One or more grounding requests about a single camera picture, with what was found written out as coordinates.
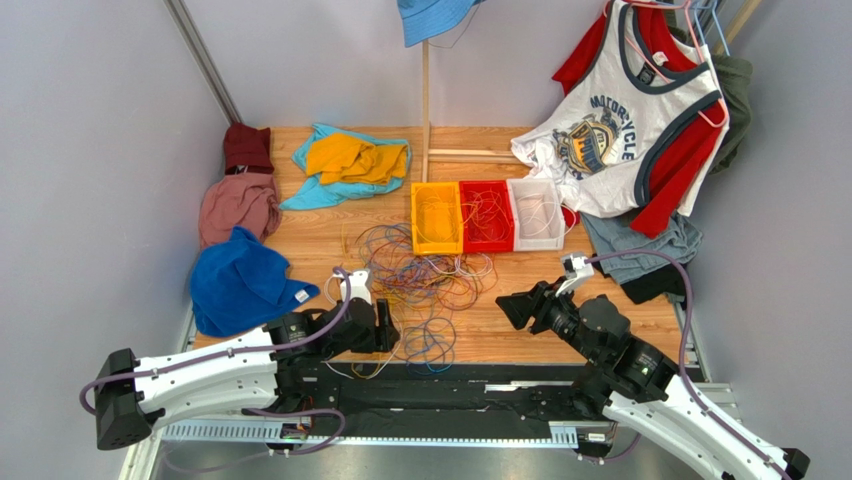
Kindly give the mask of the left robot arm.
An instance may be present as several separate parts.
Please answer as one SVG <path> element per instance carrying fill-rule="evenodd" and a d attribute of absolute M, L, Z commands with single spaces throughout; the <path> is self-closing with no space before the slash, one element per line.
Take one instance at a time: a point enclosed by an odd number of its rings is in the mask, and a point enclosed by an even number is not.
<path fill-rule="evenodd" d="M 85 393 L 96 446 L 118 450 L 167 425 L 238 411 L 295 413 L 310 404 L 304 373 L 346 352 L 390 353 L 401 338 L 384 299 L 287 313 L 209 347 L 161 357 L 111 353 Z"/>

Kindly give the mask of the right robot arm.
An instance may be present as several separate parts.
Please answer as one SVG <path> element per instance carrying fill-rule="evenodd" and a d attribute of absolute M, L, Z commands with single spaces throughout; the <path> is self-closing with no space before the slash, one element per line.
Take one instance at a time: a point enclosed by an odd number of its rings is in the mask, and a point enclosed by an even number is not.
<path fill-rule="evenodd" d="M 750 432 L 697 389 L 671 358 L 631 331 L 606 296 L 576 305 L 557 283 L 499 296 L 517 330 L 552 332 L 585 358 L 567 395 L 587 417 L 626 425 L 705 479 L 802 479 L 809 457 Z"/>

